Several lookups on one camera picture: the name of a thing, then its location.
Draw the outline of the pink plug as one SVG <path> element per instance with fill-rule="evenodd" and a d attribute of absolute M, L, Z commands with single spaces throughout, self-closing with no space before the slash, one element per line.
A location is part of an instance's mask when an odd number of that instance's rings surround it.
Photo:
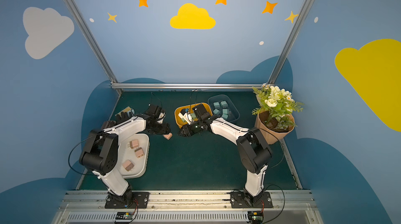
<path fill-rule="evenodd" d="M 138 148 L 140 147 L 139 140 L 138 140 L 138 139 L 131 140 L 131 141 L 129 142 L 129 147 L 130 147 L 131 149 L 138 149 Z"/>
<path fill-rule="evenodd" d="M 136 156 L 137 158 L 141 158 L 141 157 L 143 157 L 143 156 L 145 155 L 145 152 L 144 152 L 143 148 L 138 148 L 138 149 L 136 149 L 136 150 L 134 151 L 134 153 L 135 153 L 135 156 Z"/>
<path fill-rule="evenodd" d="M 169 140 L 169 139 L 172 137 L 172 133 L 163 135 L 163 137 L 164 137 L 165 139 Z"/>
<path fill-rule="evenodd" d="M 122 167 L 123 167 L 126 171 L 131 171 L 131 170 L 134 169 L 135 164 L 134 164 L 134 162 L 132 162 L 131 160 L 125 160 L 125 161 L 122 163 Z"/>

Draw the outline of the green plug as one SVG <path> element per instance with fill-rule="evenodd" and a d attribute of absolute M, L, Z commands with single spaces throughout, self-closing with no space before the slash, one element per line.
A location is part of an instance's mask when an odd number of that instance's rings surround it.
<path fill-rule="evenodd" d="M 220 103 L 220 105 L 221 105 L 221 107 L 223 109 L 227 109 L 228 108 L 228 103 L 226 101 L 220 101 L 219 103 Z"/>

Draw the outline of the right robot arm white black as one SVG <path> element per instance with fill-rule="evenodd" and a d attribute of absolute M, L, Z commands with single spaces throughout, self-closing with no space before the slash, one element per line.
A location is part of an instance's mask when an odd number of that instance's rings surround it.
<path fill-rule="evenodd" d="M 236 144 L 241 162 L 247 170 L 244 194 L 252 201 L 262 197 L 265 172 L 273 152 L 260 129 L 234 125 L 222 116 L 210 114 L 202 103 L 181 109 L 178 117 L 184 122 L 180 127 L 180 136 L 190 137 L 209 131 Z"/>

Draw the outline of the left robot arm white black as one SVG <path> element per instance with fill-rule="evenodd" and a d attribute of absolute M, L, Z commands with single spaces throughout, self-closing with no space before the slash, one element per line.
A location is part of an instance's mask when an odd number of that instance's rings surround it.
<path fill-rule="evenodd" d="M 170 125 L 164 122 L 165 110 L 150 104 L 142 114 L 121 111 L 113 124 L 103 130 L 92 130 L 82 149 L 79 163 L 106 185 L 110 196 L 123 198 L 131 189 L 120 172 L 119 151 L 130 148 L 129 138 L 143 131 L 169 135 Z"/>

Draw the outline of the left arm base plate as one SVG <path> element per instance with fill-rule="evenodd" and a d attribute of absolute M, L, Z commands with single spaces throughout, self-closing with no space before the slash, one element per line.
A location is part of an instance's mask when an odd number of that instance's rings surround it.
<path fill-rule="evenodd" d="M 145 209 L 149 202 L 149 192 L 126 192 L 122 196 L 108 193 L 105 202 L 105 209 Z"/>

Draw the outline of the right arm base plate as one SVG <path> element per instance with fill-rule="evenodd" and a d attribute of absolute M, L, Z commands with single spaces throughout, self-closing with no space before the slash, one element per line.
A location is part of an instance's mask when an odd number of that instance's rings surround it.
<path fill-rule="evenodd" d="M 247 192 L 232 191 L 230 192 L 230 204 L 232 208 L 273 208 L 272 197 L 267 191 L 261 192 L 255 197 Z"/>

